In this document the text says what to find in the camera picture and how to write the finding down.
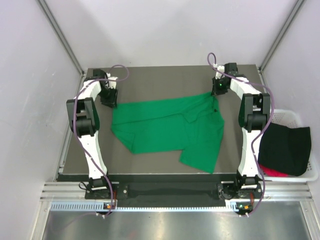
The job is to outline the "green t shirt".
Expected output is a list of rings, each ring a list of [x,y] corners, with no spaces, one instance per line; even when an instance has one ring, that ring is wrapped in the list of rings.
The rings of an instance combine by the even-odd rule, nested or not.
[[[179,161],[212,174],[224,135],[219,101],[210,92],[121,103],[111,131],[133,154],[180,151]]]

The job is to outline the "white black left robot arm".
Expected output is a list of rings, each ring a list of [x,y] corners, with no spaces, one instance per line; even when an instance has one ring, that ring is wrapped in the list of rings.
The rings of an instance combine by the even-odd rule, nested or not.
[[[66,101],[68,121],[76,140],[83,148],[88,165],[88,184],[84,185],[86,199],[113,199],[114,187],[108,179],[99,145],[100,119],[95,100],[110,108],[117,107],[117,77],[96,68],[87,77],[80,92]]]

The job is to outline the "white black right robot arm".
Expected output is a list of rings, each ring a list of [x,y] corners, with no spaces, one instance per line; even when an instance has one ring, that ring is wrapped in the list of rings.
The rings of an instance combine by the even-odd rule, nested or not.
[[[242,152],[236,177],[232,183],[220,183],[219,194],[222,198],[248,198],[262,190],[259,183],[263,173],[259,167],[259,147],[264,130],[268,127],[271,113],[271,96],[255,87],[261,84],[250,82],[240,74],[236,63],[210,65],[215,71],[212,79],[213,96],[233,91],[241,100],[238,124],[242,130]]]

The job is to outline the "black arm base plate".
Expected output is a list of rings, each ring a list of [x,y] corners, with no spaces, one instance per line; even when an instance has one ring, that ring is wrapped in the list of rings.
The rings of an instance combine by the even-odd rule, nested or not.
[[[231,183],[217,182],[122,182],[113,184],[112,189],[88,189],[87,199],[114,200],[145,197],[206,197],[209,199],[231,200],[234,198],[251,198],[258,189],[237,189]]]

